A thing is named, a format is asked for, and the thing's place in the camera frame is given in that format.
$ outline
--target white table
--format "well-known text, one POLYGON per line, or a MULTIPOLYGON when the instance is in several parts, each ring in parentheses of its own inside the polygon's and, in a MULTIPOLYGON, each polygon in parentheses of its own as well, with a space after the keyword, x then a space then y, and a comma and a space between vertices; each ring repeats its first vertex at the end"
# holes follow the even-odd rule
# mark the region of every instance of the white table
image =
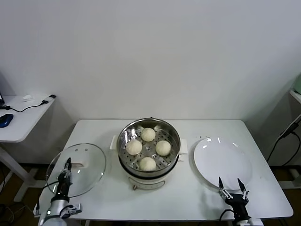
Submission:
POLYGON ((301 104, 301 94, 296 93, 293 90, 290 90, 290 94, 301 104))
MULTIPOLYGON (((166 184, 158 190, 132 190, 118 161, 116 151, 109 147, 114 135, 131 121, 83 120, 79 121, 65 148, 78 143, 92 143, 107 155, 108 168, 102 180, 88 193, 71 198, 70 203, 82 203, 83 212, 72 216, 90 220, 141 221, 205 221, 217 220, 229 208, 216 189, 204 181, 197 172, 192 154, 200 136, 221 136, 244 147, 253 164, 253 179, 247 210, 253 218, 284 218, 293 209, 276 181, 263 155, 242 121, 167 121, 186 139, 188 155, 177 163, 166 184)), ((53 194, 44 189, 40 197, 40 212, 50 206, 53 194)), ((233 219, 232 213, 225 219, 233 219)))
MULTIPOLYGON (((24 102, 21 96, 4 96, 3 98, 5 105, 10 105, 16 110, 23 110, 29 106, 39 105, 46 97, 47 96, 35 96, 35 99, 29 102, 24 102)), ((22 113, 14 110, 1 109, 0 116, 13 114, 14 118, 7 127, 0 128, 0 143, 18 143, 23 141, 52 103, 53 101, 39 107, 27 109, 22 113)), ((26 172, 26 170, 24 170, 2 147, 0 147, 0 161, 11 170, 5 177, 5 184, 11 178, 13 173, 24 181, 14 198, 15 202, 20 202, 22 200, 28 187, 41 188, 45 185, 44 181, 37 181, 33 178, 38 171, 37 169, 31 169, 29 173, 26 172)))

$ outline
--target floor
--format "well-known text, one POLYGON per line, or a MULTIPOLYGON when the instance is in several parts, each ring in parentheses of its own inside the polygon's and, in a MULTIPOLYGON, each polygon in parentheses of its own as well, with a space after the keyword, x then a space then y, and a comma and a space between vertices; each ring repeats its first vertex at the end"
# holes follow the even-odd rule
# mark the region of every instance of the floor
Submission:
MULTIPOLYGON (((1 165, 3 168, 4 174, 7 175, 9 170, 4 165, 1 165)), ((278 181, 286 181, 292 180, 291 175, 286 169, 273 169, 273 173, 275 174, 278 181)), ((46 168, 41 167, 36 175, 36 179, 45 179, 46 168)), ((6 186, 3 189, 2 194, 0 194, 0 203, 9 206, 13 204, 13 199, 15 194, 17 193, 19 187, 21 186, 22 181, 16 175, 13 175, 12 178, 7 182, 6 186)), ((30 188, 22 202, 27 205, 31 210, 34 208, 39 195, 41 193, 41 189, 38 188, 30 188)), ((301 225, 301 190, 285 190, 285 194, 293 207, 294 215, 291 218, 286 218, 285 222, 282 220, 280 222, 278 219, 269 219, 264 221, 265 226, 300 226, 301 225)), ((13 212, 16 212, 22 207, 21 204, 16 204, 11 207, 13 212)), ((11 214, 9 211, 6 211, 5 214, 0 218, 0 226, 9 225, 7 223, 2 223, 2 221, 8 220, 11 214)), ((12 224, 14 226, 36 226, 38 223, 38 219, 33 217, 33 214, 28 210, 24 209, 23 213, 20 211, 15 215, 16 221, 12 224)), ((218 226, 217 222, 107 222, 107 221, 91 221, 91 226, 218 226)))

